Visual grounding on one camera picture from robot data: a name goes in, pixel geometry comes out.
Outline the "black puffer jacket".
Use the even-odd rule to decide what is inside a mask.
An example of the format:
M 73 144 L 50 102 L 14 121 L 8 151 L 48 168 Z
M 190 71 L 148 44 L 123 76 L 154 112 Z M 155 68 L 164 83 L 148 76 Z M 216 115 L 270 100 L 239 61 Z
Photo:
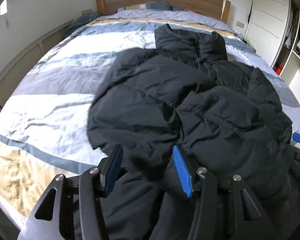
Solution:
M 279 239 L 300 221 L 300 165 L 288 151 L 292 121 L 260 69 L 230 62 L 218 33 L 163 25 L 155 48 L 117 56 L 89 109 L 87 136 L 123 174 L 101 200 L 110 239 L 186 239 L 195 200 L 183 193 L 173 147 L 218 179 L 215 239 L 234 234 L 230 178 L 240 175 Z

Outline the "hanging clothes in wardrobe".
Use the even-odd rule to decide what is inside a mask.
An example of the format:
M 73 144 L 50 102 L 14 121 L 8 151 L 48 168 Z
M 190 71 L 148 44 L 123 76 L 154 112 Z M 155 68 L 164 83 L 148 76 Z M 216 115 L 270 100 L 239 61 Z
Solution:
M 288 21 L 284 47 L 300 57 L 300 10 L 292 8 Z

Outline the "red object in wardrobe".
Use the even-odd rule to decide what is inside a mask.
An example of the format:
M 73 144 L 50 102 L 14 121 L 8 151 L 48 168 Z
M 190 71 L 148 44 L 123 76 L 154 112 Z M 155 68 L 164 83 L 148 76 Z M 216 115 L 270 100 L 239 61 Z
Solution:
M 275 65 L 275 73 L 280 76 L 282 70 L 283 70 L 283 67 L 284 67 L 284 63 L 280 63 L 280 64 L 276 64 Z

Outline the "striped duvet on bed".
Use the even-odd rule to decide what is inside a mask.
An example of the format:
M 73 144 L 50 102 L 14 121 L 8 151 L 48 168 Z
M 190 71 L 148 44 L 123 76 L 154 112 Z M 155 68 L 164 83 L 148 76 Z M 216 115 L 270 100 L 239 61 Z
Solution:
M 120 51 L 155 47 L 154 30 L 175 29 L 225 38 L 231 61 L 260 68 L 300 133 L 300 104 L 286 83 L 223 22 L 185 11 L 131 10 L 102 16 L 59 42 L 34 67 L 0 112 L 0 208 L 17 227 L 59 173 L 83 173 L 104 157 L 87 137 L 88 110 Z

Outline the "white wardrobe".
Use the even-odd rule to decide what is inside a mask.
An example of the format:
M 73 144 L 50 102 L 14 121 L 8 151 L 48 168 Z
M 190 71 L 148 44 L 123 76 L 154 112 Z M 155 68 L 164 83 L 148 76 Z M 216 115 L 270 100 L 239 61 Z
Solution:
M 300 57 L 283 45 L 292 8 L 292 0 L 253 0 L 245 39 L 274 72 L 285 64 L 279 77 L 300 105 Z

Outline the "beige radiator cover cabinet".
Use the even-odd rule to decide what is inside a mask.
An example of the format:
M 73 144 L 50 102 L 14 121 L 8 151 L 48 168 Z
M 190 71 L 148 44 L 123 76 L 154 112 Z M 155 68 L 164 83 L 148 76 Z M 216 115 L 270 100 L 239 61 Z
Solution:
M 64 39 L 72 21 L 52 29 L 21 51 L 0 73 L 0 112 L 25 75 L 55 45 Z

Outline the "blue-grey cloth beside bed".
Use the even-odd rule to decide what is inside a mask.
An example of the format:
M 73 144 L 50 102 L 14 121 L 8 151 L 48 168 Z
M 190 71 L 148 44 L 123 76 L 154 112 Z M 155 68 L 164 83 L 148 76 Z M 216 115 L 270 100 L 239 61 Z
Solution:
M 70 34 L 72 34 L 75 30 L 78 28 L 90 23 L 91 21 L 97 19 L 101 15 L 98 12 L 89 12 L 87 14 L 84 14 L 74 20 L 66 29 L 64 36 L 68 37 Z

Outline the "striped pillow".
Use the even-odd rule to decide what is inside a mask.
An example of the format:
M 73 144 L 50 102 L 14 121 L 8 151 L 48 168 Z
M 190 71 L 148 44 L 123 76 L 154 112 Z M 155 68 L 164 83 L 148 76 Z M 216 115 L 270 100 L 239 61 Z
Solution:
M 176 7 L 175 5 L 166 2 L 166 1 L 158 1 L 158 2 L 148 2 L 136 5 L 130 5 L 127 7 L 118 8 L 116 12 L 121 12 L 124 10 L 160 10 L 160 11 L 186 11 L 181 7 Z

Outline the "window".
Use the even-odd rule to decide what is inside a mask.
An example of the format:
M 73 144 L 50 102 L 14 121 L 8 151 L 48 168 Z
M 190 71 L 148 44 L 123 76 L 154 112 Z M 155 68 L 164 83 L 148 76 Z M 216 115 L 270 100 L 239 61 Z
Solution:
M 7 0 L 3 0 L 3 2 L 0 5 L 0 16 L 6 14 L 8 11 L 7 9 Z

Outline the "wall socket plate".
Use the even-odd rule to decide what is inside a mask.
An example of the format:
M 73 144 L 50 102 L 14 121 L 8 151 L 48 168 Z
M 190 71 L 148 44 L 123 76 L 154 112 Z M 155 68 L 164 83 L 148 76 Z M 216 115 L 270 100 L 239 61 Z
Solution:
M 245 26 L 244 23 L 241 23 L 239 21 L 236 22 L 236 25 L 240 28 L 244 28 L 244 26 Z

